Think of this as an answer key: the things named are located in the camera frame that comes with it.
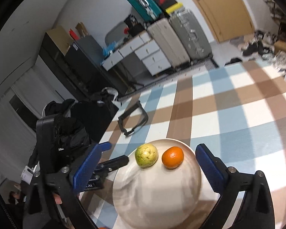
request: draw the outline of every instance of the finger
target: finger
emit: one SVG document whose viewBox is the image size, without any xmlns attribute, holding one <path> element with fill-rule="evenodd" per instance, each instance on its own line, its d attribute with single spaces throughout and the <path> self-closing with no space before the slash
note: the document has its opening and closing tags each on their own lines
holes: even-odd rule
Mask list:
<svg viewBox="0 0 286 229">
<path fill-rule="evenodd" d="M 53 197 L 55 199 L 56 204 L 62 204 L 62 199 L 60 198 L 60 196 L 56 193 L 53 193 Z"/>
</svg>

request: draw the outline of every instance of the white drawer cabinet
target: white drawer cabinet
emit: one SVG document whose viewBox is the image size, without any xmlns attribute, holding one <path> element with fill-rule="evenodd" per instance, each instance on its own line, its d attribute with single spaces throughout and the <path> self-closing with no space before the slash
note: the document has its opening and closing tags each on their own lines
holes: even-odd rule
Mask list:
<svg viewBox="0 0 286 229">
<path fill-rule="evenodd" d="M 145 66 L 151 66 L 153 65 L 154 63 L 162 60 L 162 59 L 165 59 L 166 56 L 164 55 L 164 53 L 160 50 L 160 51 L 157 51 L 156 53 L 153 53 L 152 55 L 150 55 L 149 57 L 145 58 L 142 60 L 143 64 Z"/>
<path fill-rule="evenodd" d="M 158 74 L 159 72 L 170 68 L 171 64 L 169 63 L 167 58 L 164 58 L 164 59 L 154 63 L 153 65 L 146 66 L 146 67 L 147 67 L 148 71 L 151 73 L 151 75 L 154 76 L 155 74 Z"/>
<path fill-rule="evenodd" d="M 151 38 L 147 32 L 140 34 L 139 37 L 143 40 L 144 44 L 146 44 L 147 42 L 149 42 L 151 40 Z"/>
<path fill-rule="evenodd" d="M 118 62 L 120 62 L 123 59 L 123 56 L 119 53 L 119 51 L 116 51 L 112 53 L 103 63 L 103 67 L 105 70 L 111 69 L 113 66 L 115 66 Z"/>
<path fill-rule="evenodd" d="M 151 42 L 145 44 L 138 50 L 136 50 L 134 53 L 138 56 L 140 60 L 148 57 L 150 54 L 153 54 L 154 52 L 158 51 L 160 48 L 157 45 L 157 43 L 152 40 Z"/>
<path fill-rule="evenodd" d="M 128 56 L 134 50 L 138 49 L 140 46 L 144 45 L 144 41 L 140 37 L 135 37 L 126 43 L 123 47 L 119 49 L 120 54 L 123 57 Z"/>
</svg>

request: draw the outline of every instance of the silver suitcase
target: silver suitcase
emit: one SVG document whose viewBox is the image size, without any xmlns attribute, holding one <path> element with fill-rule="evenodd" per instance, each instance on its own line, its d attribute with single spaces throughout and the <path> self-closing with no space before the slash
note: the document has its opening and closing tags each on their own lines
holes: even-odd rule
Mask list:
<svg viewBox="0 0 286 229">
<path fill-rule="evenodd" d="M 188 53 L 167 18 L 155 22 L 147 30 L 160 46 L 172 67 L 175 68 L 190 61 Z"/>
<path fill-rule="evenodd" d="M 191 59 L 213 56 L 209 41 L 191 10 L 174 13 L 170 23 Z"/>
</svg>

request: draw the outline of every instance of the hand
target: hand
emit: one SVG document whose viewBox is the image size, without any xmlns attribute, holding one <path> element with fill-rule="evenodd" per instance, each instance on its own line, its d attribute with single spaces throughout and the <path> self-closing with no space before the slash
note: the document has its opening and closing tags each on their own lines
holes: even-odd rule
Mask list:
<svg viewBox="0 0 286 229">
<path fill-rule="evenodd" d="M 54 197 L 54 199 L 55 199 L 56 204 L 62 204 L 62 203 L 63 203 L 63 202 L 62 202 L 62 199 L 60 198 L 60 196 L 59 196 L 58 194 L 53 193 L 53 197 Z"/>
</svg>

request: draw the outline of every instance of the orange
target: orange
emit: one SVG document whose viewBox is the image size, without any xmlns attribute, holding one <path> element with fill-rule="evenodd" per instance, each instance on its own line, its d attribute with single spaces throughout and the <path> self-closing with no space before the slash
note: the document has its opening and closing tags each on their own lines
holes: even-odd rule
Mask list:
<svg viewBox="0 0 286 229">
<path fill-rule="evenodd" d="M 184 159 L 184 153 L 178 146 L 167 149 L 162 155 L 162 163 L 169 169 L 178 167 Z"/>
</svg>

